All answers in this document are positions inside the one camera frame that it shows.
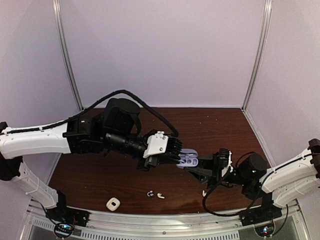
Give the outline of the lavender earbud charging case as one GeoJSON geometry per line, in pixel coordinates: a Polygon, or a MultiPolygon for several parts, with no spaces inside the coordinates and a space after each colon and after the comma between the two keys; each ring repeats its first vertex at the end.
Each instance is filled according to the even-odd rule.
{"type": "Polygon", "coordinates": [[[180,157],[179,163],[176,164],[178,168],[194,168],[199,164],[198,152],[195,149],[183,148],[178,156],[180,157]]]}

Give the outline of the purple earbud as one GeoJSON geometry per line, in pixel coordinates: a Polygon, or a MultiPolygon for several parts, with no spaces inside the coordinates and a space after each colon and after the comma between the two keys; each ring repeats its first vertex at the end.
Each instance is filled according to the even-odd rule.
{"type": "Polygon", "coordinates": [[[155,196],[154,192],[152,190],[148,191],[146,194],[149,198],[153,198],[155,196]]]}

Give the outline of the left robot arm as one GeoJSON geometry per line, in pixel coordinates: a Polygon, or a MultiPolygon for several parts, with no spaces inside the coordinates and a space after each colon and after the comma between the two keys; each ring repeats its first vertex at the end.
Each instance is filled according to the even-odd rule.
{"type": "Polygon", "coordinates": [[[92,118],[79,114],[66,121],[31,128],[0,124],[0,178],[17,182],[26,194],[52,211],[61,222],[72,218],[65,195],[50,188],[23,162],[23,156],[42,153],[87,154],[114,151],[138,160],[147,171],[159,164],[177,164],[182,142],[174,131],[168,135],[151,130],[141,135],[139,118],[143,105],[125,98],[112,98],[104,111],[92,118]]]}

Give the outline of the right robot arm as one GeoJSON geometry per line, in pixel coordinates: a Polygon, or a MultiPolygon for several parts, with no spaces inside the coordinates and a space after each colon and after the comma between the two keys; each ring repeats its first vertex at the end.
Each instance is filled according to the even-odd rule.
{"type": "Polygon", "coordinates": [[[232,153],[226,148],[203,157],[196,150],[186,148],[179,155],[178,167],[207,186],[204,200],[217,186],[241,186],[242,194],[253,202],[270,197],[270,201],[256,210],[258,219],[266,221],[276,212],[276,208],[281,209],[319,187],[320,141],[314,138],[308,144],[299,155],[275,167],[269,167],[265,159],[254,151],[242,155],[233,163],[232,153]]]}

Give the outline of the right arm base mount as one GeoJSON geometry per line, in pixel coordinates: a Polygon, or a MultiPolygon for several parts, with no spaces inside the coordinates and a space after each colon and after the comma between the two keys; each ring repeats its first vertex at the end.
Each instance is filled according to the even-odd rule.
{"type": "Polygon", "coordinates": [[[282,209],[273,205],[272,197],[262,197],[261,205],[240,213],[242,226],[254,225],[255,233],[262,238],[270,238],[276,233],[274,220],[282,216],[282,209]]]}

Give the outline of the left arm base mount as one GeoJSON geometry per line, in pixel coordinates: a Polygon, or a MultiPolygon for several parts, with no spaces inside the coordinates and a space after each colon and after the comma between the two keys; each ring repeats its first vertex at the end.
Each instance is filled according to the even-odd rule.
{"type": "Polygon", "coordinates": [[[75,227],[86,227],[90,213],[67,206],[65,197],[59,197],[54,208],[41,206],[46,218],[53,223],[53,233],[59,240],[69,238],[75,227]]]}

